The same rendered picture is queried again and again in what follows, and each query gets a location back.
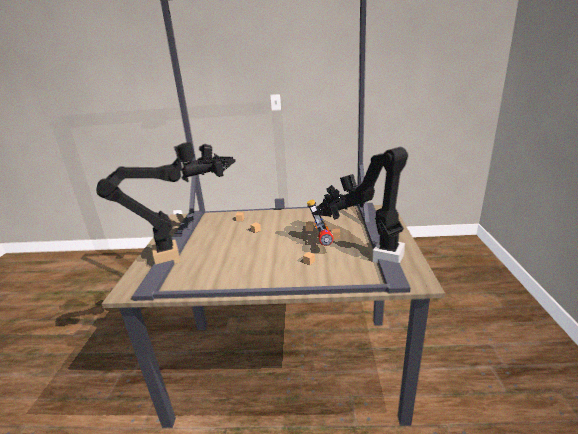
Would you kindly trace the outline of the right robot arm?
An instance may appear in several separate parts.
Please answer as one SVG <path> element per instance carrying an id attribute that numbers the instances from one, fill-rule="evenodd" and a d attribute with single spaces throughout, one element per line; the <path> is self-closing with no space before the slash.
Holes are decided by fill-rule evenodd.
<path id="1" fill-rule="evenodd" d="M 153 212 L 141 203 L 129 197 L 120 190 L 118 185 L 124 179 L 161 179 L 169 182 L 177 182 L 181 178 L 181 170 L 183 174 L 182 180 L 185 180 L 186 182 L 189 182 L 188 177 L 199 175 L 196 161 L 192 161 L 194 158 L 192 144 L 190 142 L 181 143 L 180 145 L 175 146 L 174 149 L 178 160 L 176 159 L 172 164 L 160 167 L 121 166 L 118 167 L 113 173 L 111 173 L 106 179 L 101 179 L 98 182 L 96 188 L 96 192 L 100 197 L 109 201 L 117 202 L 150 222 L 150 224 L 153 226 L 153 236 L 157 252 L 173 249 L 172 237 L 169 235 L 169 232 L 172 229 L 170 218 L 161 210 L 159 213 Z M 202 144 L 202 146 L 199 146 L 199 151 L 202 152 L 201 158 L 198 158 L 200 159 L 200 162 L 213 162 L 211 158 L 212 149 L 213 148 L 211 145 L 204 144 L 203 146 Z M 182 168 L 181 162 L 183 162 L 184 168 Z M 176 166 L 176 163 L 178 163 L 178 166 Z"/>

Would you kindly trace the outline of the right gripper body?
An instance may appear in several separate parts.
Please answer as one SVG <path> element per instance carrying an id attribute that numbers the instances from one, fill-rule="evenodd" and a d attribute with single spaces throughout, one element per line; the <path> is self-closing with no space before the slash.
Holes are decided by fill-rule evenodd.
<path id="1" fill-rule="evenodd" d="M 211 163 L 202 163 L 202 162 L 200 162 L 200 159 L 196 160 L 199 174 L 205 175 L 205 173 L 208 173 L 208 172 L 215 173 L 215 171 L 216 171 L 216 173 L 215 173 L 216 176 L 218 176 L 218 177 L 224 176 L 221 161 L 219 159 L 216 159 L 216 157 L 212 157 L 212 153 L 211 153 L 211 158 L 212 158 L 212 160 L 214 160 Z M 214 167 L 213 167 L 212 163 L 214 163 Z"/>

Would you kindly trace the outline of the grey metal overhead frame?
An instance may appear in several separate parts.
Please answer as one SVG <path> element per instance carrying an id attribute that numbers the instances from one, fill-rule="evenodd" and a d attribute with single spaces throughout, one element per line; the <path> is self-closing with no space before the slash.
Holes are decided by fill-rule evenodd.
<path id="1" fill-rule="evenodd" d="M 165 29 L 167 34 L 167 40 L 169 45 L 169 51 L 171 56 L 171 62 L 173 67 L 173 73 L 176 83 L 176 89 L 178 94 L 178 100 L 181 110 L 181 116 L 183 121 L 183 127 L 186 137 L 186 142 L 191 142 L 194 158 L 192 161 L 196 160 L 194 145 L 192 140 L 192 134 L 190 129 L 189 117 L 187 112 L 186 100 L 184 95 L 184 89 L 182 84 L 181 72 L 179 67 L 177 49 L 175 44 L 174 32 L 172 27 L 171 15 L 168 0 L 160 0 L 163 12 L 163 18 L 165 23 Z M 361 4 L 362 4 L 362 19 L 361 19 Z M 366 0 L 360 0 L 360 76 L 359 76 L 359 119 L 358 119 L 358 175 L 357 175 L 357 186 L 363 182 L 364 179 L 364 166 L 363 166 L 363 139 L 364 139 L 364 95 L 365 95 L 365 48 L 366 48 Z M 360 137 L 360 152 L 359 152 L 359 137 Z M 202 189 L 200 184 L 199 175 L 192 176 L 191 179 L 191 191 L 190 191 L 190 204 L 189 204 L 189 218 L 188 218 L 188 230 L 192 230 L 194 222 L 194 208 L 195 208 L 195 194 L 197 196 L 199 211 L 205 213 L 204 200 L 202 195 Z M 365 202 L 363 206 L 364 221 L 369 222 L 368 214 L 368 204 Z"/>

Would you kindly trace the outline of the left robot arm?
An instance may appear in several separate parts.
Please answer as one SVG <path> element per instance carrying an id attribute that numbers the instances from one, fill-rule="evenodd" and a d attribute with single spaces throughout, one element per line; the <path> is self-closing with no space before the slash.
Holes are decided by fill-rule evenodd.
<path id="1" fill-rule="evenodd" d="M 384 167 L 386 171 L 386 179 L 383 204 L 381 209 L 376 210 L 375 217 L 377 231 L 380 235 L 379 249 L 382 250 L 396 252 L 399 246 L 397 245 L 399 241 L 399 233 L 404 229 L 401 222 L 399 221 L 399 214 L 396 210 L 396 201 L 400 173 L 405 167 L 407 159 L 408 152 L 403 147 L 386 150 L 383 154 L 377 154 L 377 156 L 374 155 L 371 157 L 370 165 L 365 174 L 363 182 L 360 185 L 357 186 L 354 174 L 340 178 L 344 192 L 349 192 L 348 194 L 345 194 L 349 203 L 349 207 L 359 204 L 362 208 L 365 202 L 373 199 L 375 192 L 374 185 L 378 179 L 382 167 Z M 344 196 L 343 194 L 339 194 L 340 192 L 338 189 L 333 188 L 333 185 L 331 185 L 327 188 L 327 192 L 334 199 L 333 203 L 336 203 Z M 401 231 L 399 231 L 400 229 Z"/>

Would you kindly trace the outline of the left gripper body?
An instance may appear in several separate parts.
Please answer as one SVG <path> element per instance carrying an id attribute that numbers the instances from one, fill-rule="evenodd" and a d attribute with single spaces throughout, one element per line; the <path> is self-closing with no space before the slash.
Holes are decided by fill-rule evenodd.
<path id="1" fill-rule="evenodd" d="M 328 204 L 330 213 L 331 213 L 331 215 L 333 215 L 333 219 L 334 219 L 334 220 L 335 220 L 335 219 L 338 219 L 339 216 L 340 216 L 340 215 L 339 215 L 339 212 L 337 212 L 337 208 L 338 208 L 338 211 L 339 211 L 339 210 L 342 210 L 342 209 L 347 210 L 348 207 L 349 207 L 349 203 L 348 203 L 348 200 L 347 200 L 346 195 L 343 195 L 343 196 L 344 196 L 344 197 L 343 197 L 340 201 L 338 201 L 338 202 L 336 202 L 336 203 L 333 203 L 333 200 L 334 200 L 334 199 L 331 197 L 331 195 L 329 195 L 329 194 L 324 195 L 325 201 L 326 201 L 326 203 Z M 326 197 L 327 197 L 327 198 L 326 198 Z M 331 198 L 332 198 L 332 199 L 331 199 Z M 333 203 L 333 204 L 332 204 L 332 203 Z M 335 204 L 336 204 L 337 206 L 335 206 Z"/>

